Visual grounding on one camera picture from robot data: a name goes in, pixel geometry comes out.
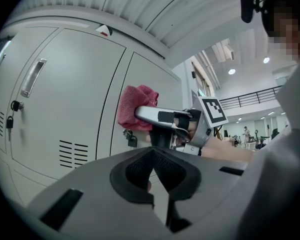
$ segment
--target ceiling light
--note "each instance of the ceiling light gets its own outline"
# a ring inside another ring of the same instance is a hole
[[[270,58],[269,57],[265,57],[264,59],[263,59],[263,63],[268,63],[270,61]]]
[[[231,68],[228,72],[229,75],[233,75],[234,73],[236,73],[236,70],[234,68]]]

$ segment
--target locker door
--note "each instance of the locker door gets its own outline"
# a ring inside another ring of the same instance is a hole
[[[55,179],[95,160],[104,101],[124,51],[92,34],[61,31],[21,85],[24,109],[14,114],[12,158]]]
[[[40,44],[50,36],[55,27],[28,27],[11,40],[0,64],[0,149],[6,152],[5,128],[9,101],[25,64]]]
[[[126,73],[122,92],[126,86],[138,87],[145,85],[159,93],[159,108],[182,110],[182,87],[180,79],[172,72],[166,72],[151,61],[134,53]],[[128,141],[123,136],[124,128],[118,124],[118,115],[116,115],[113,137],[111,144],[111,155],[134,149],[128,146]],[[137,148],[150,146],[146,142],[146,133],[143,131],[133,131],[137,137]]]

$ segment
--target corrugated ceiling panel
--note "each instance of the corrugated ceiling panel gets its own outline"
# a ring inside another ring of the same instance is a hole
[[[171,47],[224,10],[240,10],[240,0],[183,0],[167,11],[149,33]]]
[[[238,9],[240,0],[22,0],[11,16],[53,5],[86,7],[114,14],[149,32],[170,48],[222,10]]]

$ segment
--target person standing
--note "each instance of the person standing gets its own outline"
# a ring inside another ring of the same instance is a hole
[[[247,148],[247,142],[249,141],[249,136],[250,136],[250,131],[248,130],[248,128],[245,126],[244,127],[244,148]]]

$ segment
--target locker handle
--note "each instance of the locker handle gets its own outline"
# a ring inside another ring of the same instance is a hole
[[[46,64],[47,60],[44,58],[39,59],[31,68],[29,74],[26,77],[26,80],[24,82],[24,85],[22,87],[22,90],[20,92],[20,94],[23,97],[29,98],[31,91],[35,85],[35,82],[42,70],[42,68],[44,67],[44,65]]]

